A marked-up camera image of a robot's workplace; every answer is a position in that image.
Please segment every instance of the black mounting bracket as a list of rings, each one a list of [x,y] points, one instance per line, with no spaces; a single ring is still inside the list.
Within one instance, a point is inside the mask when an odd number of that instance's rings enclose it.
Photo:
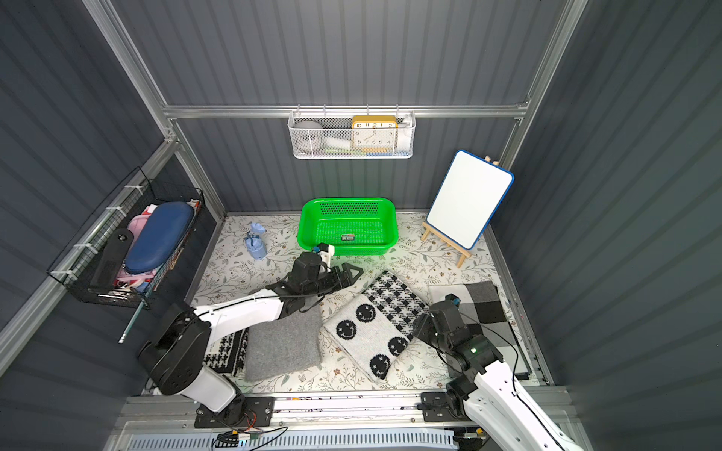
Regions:
[[[268,427],[271,425],[271,416],[273,415],[273,405],[275,398],[273,396],[247,396],[245,399],[245,412],[253,418],[251,412],[256,414],[255,427]],[[238,428],[246,426],[245,421]],[[226,427],[218,420],[213,412],[208,410],[204,405],[200,405],[196,409],[196,421],[193,423],[196,429],[212,429],[215,427]]]
[[[421,403],[428,407],[423,409],[425,423],[471,421],[471,419],[469,419],[466,415],[458,417],[451,414],[446,401],[446,394],[444,392],[423,392],[421,393]]]

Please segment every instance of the clock face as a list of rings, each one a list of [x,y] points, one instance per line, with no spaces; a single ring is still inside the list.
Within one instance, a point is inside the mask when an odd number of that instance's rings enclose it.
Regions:
[[[364,128],[354,130],[354,145],[358,148],[391,148],[396,144],[396,129]]]
[[[358,148],[393,148],[396,144],[396,124],[389,122],[354,123],[354,145]]]

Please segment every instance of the alarm clock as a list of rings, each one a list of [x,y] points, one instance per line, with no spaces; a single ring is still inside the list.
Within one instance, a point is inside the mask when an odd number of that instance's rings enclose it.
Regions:
[[[364,152],[392,152],[398,127],[394,115],[356,115],[351,125],[353,146]]]

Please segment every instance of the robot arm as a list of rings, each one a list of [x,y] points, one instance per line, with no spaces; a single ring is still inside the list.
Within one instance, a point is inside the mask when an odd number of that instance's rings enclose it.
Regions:
[[[173,305],[160,332],[141,349],[141,365],[164,395],[188,396],[216,413],[223,424],[238,424],[245,397],[203,363],[208,348],[226,335],[297,312],[309,297],[355,284],[363,270],[348,263],[330,268],[333,252],[333,246],[321,244],[315,253],[302,253],[286,277],[245,297],[194,310]]]
[[[443,352],[447,363],[463,373],[446,386],[451,413],[468,416],[504,451],[583,451],[518,383],[481,325],[464,324],[451,299],[419,317],[414,336]]]

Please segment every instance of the blue drawstring bag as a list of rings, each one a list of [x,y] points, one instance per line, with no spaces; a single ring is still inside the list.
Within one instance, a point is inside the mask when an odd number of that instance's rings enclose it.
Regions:
[[[248,253],[251,257],[256,260],[263,260],[266,257],[266,245],[261,241],[261,234],[265,233],[266,229],[258,222],[251,224],[251,230],[245,234],[245,246],[248,248]]]

